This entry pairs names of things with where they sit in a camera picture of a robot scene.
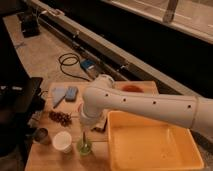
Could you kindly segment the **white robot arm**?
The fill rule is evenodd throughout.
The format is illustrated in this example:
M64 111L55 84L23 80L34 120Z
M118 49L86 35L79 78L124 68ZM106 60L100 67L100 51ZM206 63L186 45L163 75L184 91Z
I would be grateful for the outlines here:
M104 109L114 109L188 128L213 143L213 99L125 92L114 88L109 75L99 75L82 94L80 122L95 125Z

